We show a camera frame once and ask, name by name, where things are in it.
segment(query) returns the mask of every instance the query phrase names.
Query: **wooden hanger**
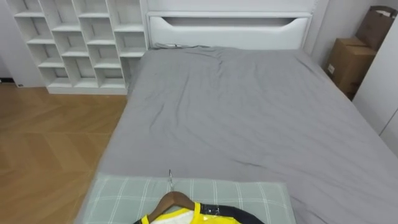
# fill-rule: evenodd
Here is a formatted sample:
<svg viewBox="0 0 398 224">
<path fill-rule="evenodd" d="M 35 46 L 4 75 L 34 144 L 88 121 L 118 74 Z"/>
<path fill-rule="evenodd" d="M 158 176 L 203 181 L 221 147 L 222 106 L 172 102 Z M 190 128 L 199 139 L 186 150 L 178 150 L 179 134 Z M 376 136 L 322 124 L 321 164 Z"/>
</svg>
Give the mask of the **wooden hanger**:
<svg viewBox="0 0 398 224">
<path fill-rule="evenodd" d="M 155 210 L 147 216 L 148 222 L 153 222 L 171 206 L 179 206 L 189 210 L 194 210 L 195 202 L 192 202 L 191 199 L 181 192 L 169 192 L 162 197 Z"/>
</svg>

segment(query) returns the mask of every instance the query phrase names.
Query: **white cabinet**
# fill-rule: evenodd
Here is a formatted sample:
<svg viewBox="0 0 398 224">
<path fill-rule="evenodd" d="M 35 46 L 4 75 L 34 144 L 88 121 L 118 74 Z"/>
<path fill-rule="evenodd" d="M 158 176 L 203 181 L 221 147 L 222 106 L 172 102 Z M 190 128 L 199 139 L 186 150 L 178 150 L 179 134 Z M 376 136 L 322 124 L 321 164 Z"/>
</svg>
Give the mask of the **white cabinet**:
<svg viewBox="0 0 398 224">
<path fill-rule="evenodd" d="M 393 153 L 398 156 L 398 113 L 395 114 L 380 137 L 391 149 Z"/>
<path fill-rule="evenodd" d="M 398 19 L 392 25 L 353 100 L 359 112 L 379 135 L 398 110 L 397 58 Z"/>
<path fill-rule="evenodd" d="M 50 93 L 127 93 L 147 50 L 140 0 L 7 3 Z"/>
</svg>

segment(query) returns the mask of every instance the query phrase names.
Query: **wardrobe door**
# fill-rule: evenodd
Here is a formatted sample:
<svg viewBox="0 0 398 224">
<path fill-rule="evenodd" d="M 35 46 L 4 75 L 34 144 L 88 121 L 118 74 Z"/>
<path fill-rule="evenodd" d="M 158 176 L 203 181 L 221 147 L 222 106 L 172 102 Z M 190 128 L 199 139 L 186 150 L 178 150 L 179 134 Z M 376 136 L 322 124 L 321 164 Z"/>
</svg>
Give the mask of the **wardrobe door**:
<svg viewBox="0 0 398 224">
<path fill-rule="evenodd" d="M 353 103 L 381 134 L 398 108 L 398 19 L 392 25 Z"/>
<path fill-rule="evenodd" d="M 385 130 L 380 135 L 381 139 L 398 156 L 398 113 L 396 113 Z"/>
</svg>

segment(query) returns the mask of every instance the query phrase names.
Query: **navy trim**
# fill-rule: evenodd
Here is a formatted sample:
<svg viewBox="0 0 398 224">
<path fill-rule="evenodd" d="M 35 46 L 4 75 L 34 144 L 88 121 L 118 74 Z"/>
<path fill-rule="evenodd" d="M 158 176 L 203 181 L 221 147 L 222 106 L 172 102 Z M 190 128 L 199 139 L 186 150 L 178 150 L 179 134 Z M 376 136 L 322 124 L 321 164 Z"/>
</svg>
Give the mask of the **navy trim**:
<svg viewBox="0 0 398 224">
<path fill-rule="evenodd" d="M 201 203 L 200 213 L 203 215 L 219 215 L 223 217 L 232 217 L 241 224 L 264 224 L 254 215 L 232 206 L 205 205 Z"/>
</svg>

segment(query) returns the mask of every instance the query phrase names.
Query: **jersey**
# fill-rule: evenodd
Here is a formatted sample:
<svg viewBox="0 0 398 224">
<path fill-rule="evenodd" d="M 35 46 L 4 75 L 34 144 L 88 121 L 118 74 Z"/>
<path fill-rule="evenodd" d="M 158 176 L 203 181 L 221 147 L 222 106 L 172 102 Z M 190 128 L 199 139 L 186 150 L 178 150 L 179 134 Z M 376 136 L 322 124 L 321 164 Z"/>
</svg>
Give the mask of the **jersey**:
<svg viewBox="0 0 398 224">
<path fill-rule="evenodd" d="M 144 216 L 134 224 L 149 224 Z M 195 202 L 195 210 L 182 208 L 156 218 L 152 224 L 264 224 L 254 215 L 226 205 L 206 205 Z"/>
</svg>

